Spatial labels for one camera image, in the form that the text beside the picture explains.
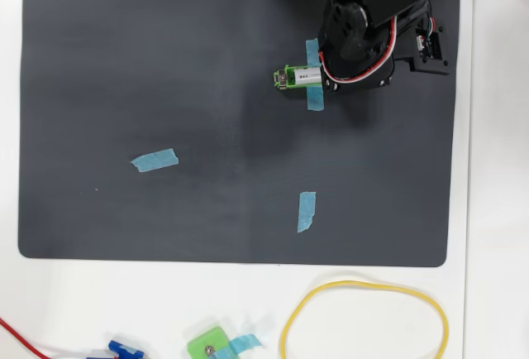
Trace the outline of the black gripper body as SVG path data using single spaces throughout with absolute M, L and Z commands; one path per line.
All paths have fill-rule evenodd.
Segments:
M 322 87 L 353 93 L 389 85 L 402 0 L 330 0 L 318 36 Z

